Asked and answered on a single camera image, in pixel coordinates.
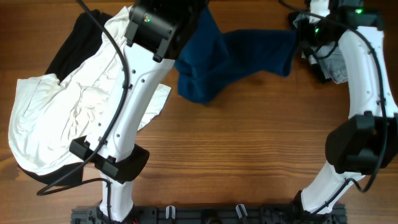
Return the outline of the blue t-shirt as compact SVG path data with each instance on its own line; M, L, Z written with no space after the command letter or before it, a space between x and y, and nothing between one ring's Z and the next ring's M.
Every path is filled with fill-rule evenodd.
M239 29L222 33L205 8L174 67L178 94L206 104L229 84L265 71L289 75L298 47L296 30Z

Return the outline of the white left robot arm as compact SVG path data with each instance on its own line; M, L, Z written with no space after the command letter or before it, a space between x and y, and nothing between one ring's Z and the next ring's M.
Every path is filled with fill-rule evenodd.
M208 1L136 1L130 8L122 69L92 133L74 139L70 152L92 162L104 183L103 199L88 223L129 223L132 188L149 159L136 145L139 123L150 100L197 29Z

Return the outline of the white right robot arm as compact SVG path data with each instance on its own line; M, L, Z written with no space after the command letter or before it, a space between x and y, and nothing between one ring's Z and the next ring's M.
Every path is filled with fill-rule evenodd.
M295 215L320 217L352 186L378 172L397 154L397 105L391 94L383 52L384 23L377 9L361 1L307 1L298 27L303 42L329 43L340 50L349 86L348 120L325 143L326 162L314 181L295 197Z

